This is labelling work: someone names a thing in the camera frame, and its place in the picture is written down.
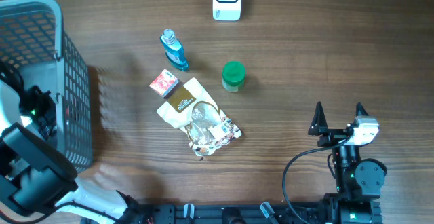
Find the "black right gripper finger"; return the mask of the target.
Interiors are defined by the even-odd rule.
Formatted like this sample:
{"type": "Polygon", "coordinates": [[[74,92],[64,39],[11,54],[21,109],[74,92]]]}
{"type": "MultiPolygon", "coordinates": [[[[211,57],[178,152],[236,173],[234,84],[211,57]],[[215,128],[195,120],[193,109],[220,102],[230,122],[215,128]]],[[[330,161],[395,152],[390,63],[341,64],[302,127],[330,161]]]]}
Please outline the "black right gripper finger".
{"type": "Polygon", "coordinates": [[[368,112],[364,109],[363,105],[360,102],[356,104],[355,114],[357,117],[369,115],[368,112]]]}
{"type": "Polygon", "coordinates": [[[328,133],[328,124],[321,102],[319,101],[315,107],[315,113],[311,125],[309,126],[308,135],[320,136],[328,133]]]}

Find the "green lid jar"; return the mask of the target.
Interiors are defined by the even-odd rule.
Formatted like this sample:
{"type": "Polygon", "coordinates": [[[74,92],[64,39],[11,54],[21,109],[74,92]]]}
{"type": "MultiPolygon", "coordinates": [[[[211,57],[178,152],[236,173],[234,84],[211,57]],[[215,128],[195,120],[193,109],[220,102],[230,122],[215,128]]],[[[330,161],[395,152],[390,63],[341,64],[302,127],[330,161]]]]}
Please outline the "green lid jar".
{"type": "Polygon", "coordinates": [[[222,84],[228,92],[238,92],[245,85],[246,69],[241,62],[231,61],[222,70],[222,84]]]}

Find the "beige nut snack pouch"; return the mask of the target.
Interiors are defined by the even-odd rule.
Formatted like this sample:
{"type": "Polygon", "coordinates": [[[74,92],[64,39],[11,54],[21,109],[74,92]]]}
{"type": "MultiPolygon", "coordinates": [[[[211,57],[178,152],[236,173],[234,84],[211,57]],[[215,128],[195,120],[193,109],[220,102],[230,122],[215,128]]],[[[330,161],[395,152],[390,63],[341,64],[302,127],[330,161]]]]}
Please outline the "beige nut snack pouch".
{"type": "Polygon", "coordinates": [[[187,135],[197,156],[211,155],[242,136],[240,128],[195,78],[177,88],[157,114],[187,135]]]}

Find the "red tissue pack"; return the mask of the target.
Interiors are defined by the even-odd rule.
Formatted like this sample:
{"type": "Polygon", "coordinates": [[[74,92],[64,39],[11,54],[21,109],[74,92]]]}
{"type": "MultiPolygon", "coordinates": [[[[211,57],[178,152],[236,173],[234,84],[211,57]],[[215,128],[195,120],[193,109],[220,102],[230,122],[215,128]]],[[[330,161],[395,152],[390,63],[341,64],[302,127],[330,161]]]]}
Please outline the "red tissue pack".
{"type": "Polygon", "coordinates": [[[160,97],[166,97],[171,90],[178,84],[179,80],[167,69],[162,72],[149,85],[160,97]]]}

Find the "blue mouthwash bottle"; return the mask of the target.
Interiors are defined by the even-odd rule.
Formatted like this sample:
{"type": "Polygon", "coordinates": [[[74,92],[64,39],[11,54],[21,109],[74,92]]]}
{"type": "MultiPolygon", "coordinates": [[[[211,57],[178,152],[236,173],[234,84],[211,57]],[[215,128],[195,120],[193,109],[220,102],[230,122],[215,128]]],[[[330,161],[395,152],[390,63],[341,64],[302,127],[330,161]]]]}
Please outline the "blue mouthwash bottle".
{"type": "Polygon", "coordinates": [[[184,47],[177,39],[175,32],[172,29],[165,29],[160,36],[160,41],[170,64],[181,71],[189,70],[184,47]]]}

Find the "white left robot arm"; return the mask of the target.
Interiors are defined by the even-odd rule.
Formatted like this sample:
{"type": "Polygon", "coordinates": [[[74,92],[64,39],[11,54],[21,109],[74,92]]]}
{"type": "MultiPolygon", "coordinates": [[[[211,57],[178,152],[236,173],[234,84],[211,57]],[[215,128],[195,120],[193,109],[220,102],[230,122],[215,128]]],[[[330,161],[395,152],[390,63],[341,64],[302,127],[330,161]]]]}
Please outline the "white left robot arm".
{"type": "Polygon", "coordinates": [[[75,167],[46,143],[56,105],[38,86],[25,89],[18,70],[1,64],[1,202],[38,223],[56,212],[83,223],[147,223],[137,201],[82,181],[75,167]]]}

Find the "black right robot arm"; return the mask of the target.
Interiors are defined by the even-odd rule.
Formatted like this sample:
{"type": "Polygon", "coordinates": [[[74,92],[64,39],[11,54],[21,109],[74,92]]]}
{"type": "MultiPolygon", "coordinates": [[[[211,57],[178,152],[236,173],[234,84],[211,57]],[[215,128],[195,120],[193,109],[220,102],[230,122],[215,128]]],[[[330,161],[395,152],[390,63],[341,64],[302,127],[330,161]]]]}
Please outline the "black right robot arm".
{"type": "Polygon", "coordinates": [[[381,223],[379,204],[387,167],[375,159],[362,159],[359,149],[374,141],[379,123],[356,105],[353,122],[344,129],[330,129],[323,107],[316,104],[308,134],[318,136],[317,145],[332,151],[336,193],[327,193],[318,206],[319,223],[381,223]]]}

